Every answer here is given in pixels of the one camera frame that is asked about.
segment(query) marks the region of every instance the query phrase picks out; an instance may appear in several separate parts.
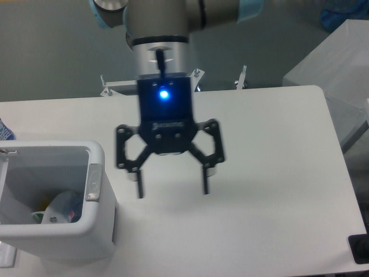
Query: bolt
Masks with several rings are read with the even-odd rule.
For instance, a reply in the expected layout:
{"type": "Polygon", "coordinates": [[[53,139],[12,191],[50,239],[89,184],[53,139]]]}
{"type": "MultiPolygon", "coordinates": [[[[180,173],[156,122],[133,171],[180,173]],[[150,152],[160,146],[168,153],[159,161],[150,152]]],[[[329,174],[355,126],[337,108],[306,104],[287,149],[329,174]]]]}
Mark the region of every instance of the bolt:
{"type": "Polygon", "coordinates": [[[100,79],[101,79],[101,82],[103,83],[103,87],[105,87],[106,83],[105,83],[105,80],[104,80],[104,76],[100,75],[100,79]]]}
{"type": "Polygon", "coordinates": [[[108,95],[109,95],[109,96],[113,96],[113,93],[111,92],[110,87],[108,87],[108,95]]]}
{"type": "Polygon", "coordinates": [[[195,69],[195,78],[198,78],[200,75],[200,70],[198,68],[195,69]]]}

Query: metal bracket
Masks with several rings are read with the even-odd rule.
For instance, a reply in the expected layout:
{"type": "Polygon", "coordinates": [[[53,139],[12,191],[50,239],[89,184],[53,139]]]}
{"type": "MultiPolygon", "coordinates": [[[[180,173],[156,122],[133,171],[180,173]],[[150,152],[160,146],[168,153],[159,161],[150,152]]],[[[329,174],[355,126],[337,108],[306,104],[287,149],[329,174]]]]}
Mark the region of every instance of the metal bracket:
{"type": "Polygon", "coordinates": [[[209,194],[208,177],[215,174],[215,167],[218,163],[225,162],[223,144],[221,141],[221,134],[219,123],[215,119],[207,122],[198,123],[199,130],[203,130],[211,135],[214,140],[214,153],[205,156],[194,143],[190,144],[189,152],[202,164],[202,180],[204,187],[204,194],[209,194]]]}
{"type": "MultiPolygon", "coordinates": [[[[204,76],[205,71],[201,69],[195,69],[191,77],[191,89],[193,91],[201,91],[199,87],[199,82],[204,76]]],[[[137,94],[137,81],[118,81],[118,82],[105,82],[104,76],[101,75],[101,83],[103,85],[103,91],[101,96],[111,97],[111,96],[125,96],[125,95],[136,95],[137,94]]]]}
{"type": "Polygon", "coordinates": [[[141,167],[153,151],[146,146],[136,160],[129,160],[126,157],[126,141],[137,134],[137,127],[120,125],[116,129],[116,166],[118,169],[125,169],[130,173],[130,179],[137,181],[138,197],[144,198],[144,187],[142,184],[141,167]]]}
{"type": "Polygon", "coordinates": [[[10,155],[10,154],[18,154],[18,151],[17,151],[17,150],[9,151],[9,150],[7,150],[7,149],[2,149],[2,148],[0,148],[0,153],[1,153],[1,154],[7,154],[7,155],[10,155]]]}
{"type": "Polygon", "coordinates": [[[244,65],[238,81],[235,81],[236,90],[241,90],[248,87],[246,83],[246,70],[247,66],[244,65]]]}

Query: white plastic bin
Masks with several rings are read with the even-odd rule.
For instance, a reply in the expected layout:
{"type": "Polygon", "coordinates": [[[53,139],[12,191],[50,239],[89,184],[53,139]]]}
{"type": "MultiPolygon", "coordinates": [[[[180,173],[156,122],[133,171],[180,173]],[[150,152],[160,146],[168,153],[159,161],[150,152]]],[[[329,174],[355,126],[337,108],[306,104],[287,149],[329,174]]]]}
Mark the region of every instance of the white plastic bin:
{"type": "Polygon", "coordinates": [[[93,141],[1,141],[0,241],[48,259],[91,259],[114,253],[118,207],[93,141]],[[75,223],[36,224],[31,213],[59,193],[83,193],[75,223]]]}

